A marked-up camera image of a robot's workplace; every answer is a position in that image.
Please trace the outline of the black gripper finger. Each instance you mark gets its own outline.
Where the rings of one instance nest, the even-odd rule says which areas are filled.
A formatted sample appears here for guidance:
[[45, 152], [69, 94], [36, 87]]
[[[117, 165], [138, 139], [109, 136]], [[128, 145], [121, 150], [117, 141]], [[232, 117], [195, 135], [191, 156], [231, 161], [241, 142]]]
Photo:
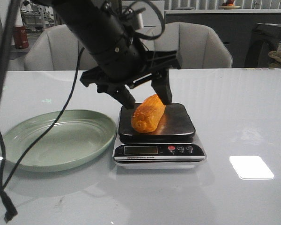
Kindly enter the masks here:
[[164, 105], [170, 105], [172, 102], [172, 93], [170, 89], [169, 71], [162, 70], [155, 75], [151, 80], [151, 87], [155, 93], [159, 96], [161, 102]]
[[135, 105], [135, 99], [124, 85], [109, 86], [107, 93], [117, 100], [126, 109], [133, 109]]

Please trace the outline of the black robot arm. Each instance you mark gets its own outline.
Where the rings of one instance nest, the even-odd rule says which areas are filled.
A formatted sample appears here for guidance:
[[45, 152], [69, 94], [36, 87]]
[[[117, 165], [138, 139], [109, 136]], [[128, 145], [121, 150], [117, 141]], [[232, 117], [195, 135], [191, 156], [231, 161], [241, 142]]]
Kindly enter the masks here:
[[114, 11], [105, 1], [96, 6], [90, 0], [40, 0], [52, 7], [66, 26], [81, 41], [97, 66], [82, 73], [80, 81], [94, 83], [97, 92], [107, 93], [125, 108], [132, 109], [135, 99], [130, 89], [147, 81], [162, 103], [172, 102], [169, 69], [180, 68], [182, 59], [177, 51], [150, 51], [143, 40], [155, 36], [138, 33], [131, 25], [135, 14]]

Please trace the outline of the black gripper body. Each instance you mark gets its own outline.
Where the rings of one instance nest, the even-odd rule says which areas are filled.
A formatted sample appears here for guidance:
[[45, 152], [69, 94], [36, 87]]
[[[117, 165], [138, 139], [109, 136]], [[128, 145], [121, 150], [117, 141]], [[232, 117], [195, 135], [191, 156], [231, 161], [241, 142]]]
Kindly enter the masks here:
[[148, 51], [139, 44], [119, 58], [83, 72], [80, 82], [86, 87], [96, 84], [98, 92], [126, 85], [135, 88], [147, 81], [161, 78], [170, 68], [180, 69], [181, 66], [182, 56], [178, 50]]

